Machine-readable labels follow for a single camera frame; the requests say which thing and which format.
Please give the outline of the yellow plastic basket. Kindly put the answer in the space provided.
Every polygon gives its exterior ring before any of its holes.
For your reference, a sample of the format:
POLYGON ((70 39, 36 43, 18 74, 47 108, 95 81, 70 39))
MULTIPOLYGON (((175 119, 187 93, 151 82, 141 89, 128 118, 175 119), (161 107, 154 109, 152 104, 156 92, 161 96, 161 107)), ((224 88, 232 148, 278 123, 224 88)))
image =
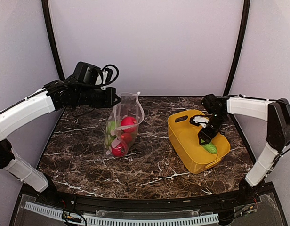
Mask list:
POLYGON ((216 152, 210 153, 200 145, 198 133, 207 122, 208 117, 198 110, 182 111, 168 118, 169 140, 182 163, 193 174, 216 166, 231 149, 228 140, 221 134, 211 141, 216 152))

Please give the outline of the red chili pepper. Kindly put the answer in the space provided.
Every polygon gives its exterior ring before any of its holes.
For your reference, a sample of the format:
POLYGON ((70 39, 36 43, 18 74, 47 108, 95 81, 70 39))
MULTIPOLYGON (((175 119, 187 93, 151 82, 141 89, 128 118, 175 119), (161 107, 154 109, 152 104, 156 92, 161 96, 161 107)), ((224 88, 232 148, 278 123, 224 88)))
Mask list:
POLYGON ((123 133, 120 135, 120 139, 128 145, 133 141, 133 136, 130 133, 123 133))

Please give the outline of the green bitter gourd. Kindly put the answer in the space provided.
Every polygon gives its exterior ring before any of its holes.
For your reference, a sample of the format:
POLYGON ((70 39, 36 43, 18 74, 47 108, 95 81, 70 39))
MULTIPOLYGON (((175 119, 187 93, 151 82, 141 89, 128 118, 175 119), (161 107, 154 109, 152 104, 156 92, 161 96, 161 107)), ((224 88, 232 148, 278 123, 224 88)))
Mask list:
POLYGON ((214 144, 212 144, 211 142, 208 144, 204 144, 203 148, 209 152, 210 154, 217 154, 218 153, 218 149, 216 148, 216 146, 214 144))

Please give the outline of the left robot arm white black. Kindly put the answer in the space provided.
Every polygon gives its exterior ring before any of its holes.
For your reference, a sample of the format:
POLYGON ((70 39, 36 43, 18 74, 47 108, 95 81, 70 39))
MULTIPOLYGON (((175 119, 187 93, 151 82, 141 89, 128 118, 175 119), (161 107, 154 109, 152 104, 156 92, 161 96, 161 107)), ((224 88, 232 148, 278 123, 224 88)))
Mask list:
POLYGON ((101 89, 99 85, 80 82, 53 81, 30 96, 0 111, 0 169, 4 169, 31 186, 50 205, 57 205, 61 195, 50 187, 46 176, 21 158, 8 136, 33 120, 71 106, 112 108, 120 102, 114 87, 101 89))

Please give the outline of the red tomato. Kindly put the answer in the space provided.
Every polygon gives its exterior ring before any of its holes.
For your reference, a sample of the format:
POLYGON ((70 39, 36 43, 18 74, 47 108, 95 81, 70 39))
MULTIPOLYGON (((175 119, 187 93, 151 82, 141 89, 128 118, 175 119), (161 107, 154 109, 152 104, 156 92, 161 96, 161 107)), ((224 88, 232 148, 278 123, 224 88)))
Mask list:
POLYGON ((112 155, 114 157, 123 157, 126 155, 126 149, 123 144, 118 144, 116 147, 112 148, 112 155))

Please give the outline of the clear zip top bag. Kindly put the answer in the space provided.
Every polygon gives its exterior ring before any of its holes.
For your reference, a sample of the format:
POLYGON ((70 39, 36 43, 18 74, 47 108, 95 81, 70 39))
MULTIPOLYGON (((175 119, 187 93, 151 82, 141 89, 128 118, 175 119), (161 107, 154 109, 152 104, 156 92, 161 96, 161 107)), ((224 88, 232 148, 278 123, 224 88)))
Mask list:
POLYGON ((119 94, 117 103, 106 121, 103 154, 108 158, 120 158, 128 154, 134 144, 139 125, 145 112, 139 102, 141 92, 119 94))

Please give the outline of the red pomegranate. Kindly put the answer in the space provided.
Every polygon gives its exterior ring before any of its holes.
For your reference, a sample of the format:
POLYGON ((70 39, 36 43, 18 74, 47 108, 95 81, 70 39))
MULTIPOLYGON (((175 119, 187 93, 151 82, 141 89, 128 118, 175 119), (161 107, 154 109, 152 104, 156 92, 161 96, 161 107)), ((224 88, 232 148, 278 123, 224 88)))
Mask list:
MULTIPOLYGON (((135 125, 136 124, 136 119, 134 117, 131 116, 127 116, 125 118, 122 119, 121 121, 121 126, 131 126, 131 125, 135 125)), ((134 132, 136 129, 136 127, 131 127, 131 128, 127 128, 124 129, 125 133, 132 133, 134 132)))

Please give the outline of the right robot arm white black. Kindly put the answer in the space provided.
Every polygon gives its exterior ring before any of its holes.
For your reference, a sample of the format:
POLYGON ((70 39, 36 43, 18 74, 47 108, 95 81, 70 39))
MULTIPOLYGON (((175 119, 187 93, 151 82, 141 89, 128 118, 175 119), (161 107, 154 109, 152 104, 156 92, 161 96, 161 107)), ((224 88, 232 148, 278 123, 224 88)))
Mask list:
MULTIPOLYGON (((260 119, 236 115, 223 125, 225 137, 231 145, 229 154, 205 175, 207 180, 222 182, 237 189, 238 183, 252 168, 266 143, 267 123, 260 119)), ((267 178, 279 192, 290 191, 290 151, 280 159, 267 178)))

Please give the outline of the green apple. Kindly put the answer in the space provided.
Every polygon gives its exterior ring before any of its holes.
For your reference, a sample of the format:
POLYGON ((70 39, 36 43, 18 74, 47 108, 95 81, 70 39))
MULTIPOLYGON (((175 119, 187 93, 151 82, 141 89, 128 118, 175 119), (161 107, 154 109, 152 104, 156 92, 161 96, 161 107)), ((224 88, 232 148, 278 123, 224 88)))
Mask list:
POLYGON ((119 126, 119 122, 118 121, 108 121, 107 122, 107 133, 108 135, 114 137, 115 134, 115 130, 116 128, 119 126))

